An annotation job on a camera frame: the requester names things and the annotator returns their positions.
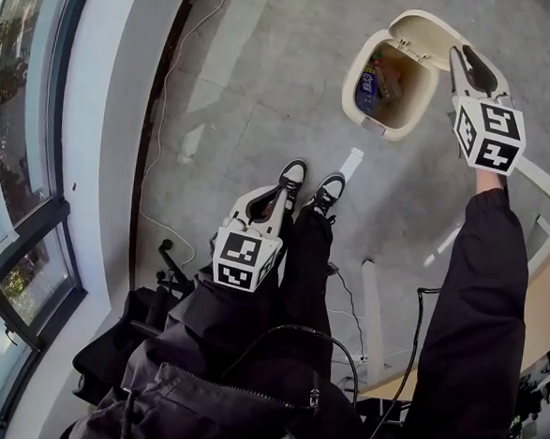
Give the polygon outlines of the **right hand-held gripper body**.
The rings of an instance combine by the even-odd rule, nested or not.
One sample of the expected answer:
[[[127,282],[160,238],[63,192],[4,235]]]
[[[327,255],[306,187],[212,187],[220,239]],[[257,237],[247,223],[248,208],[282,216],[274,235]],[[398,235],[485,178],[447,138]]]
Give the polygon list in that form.
[[[469,167],[512,174],[526,148],[524,116],[508,94],[453,95],[453,132]]]

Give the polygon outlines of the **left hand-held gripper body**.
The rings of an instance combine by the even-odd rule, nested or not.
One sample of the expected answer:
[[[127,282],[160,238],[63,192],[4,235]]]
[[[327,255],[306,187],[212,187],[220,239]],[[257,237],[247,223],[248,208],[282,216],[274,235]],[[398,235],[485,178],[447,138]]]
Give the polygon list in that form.
[[[275,264],[283,242],[235,216],[216,233],[213,275],[217,284],[253,293]]]

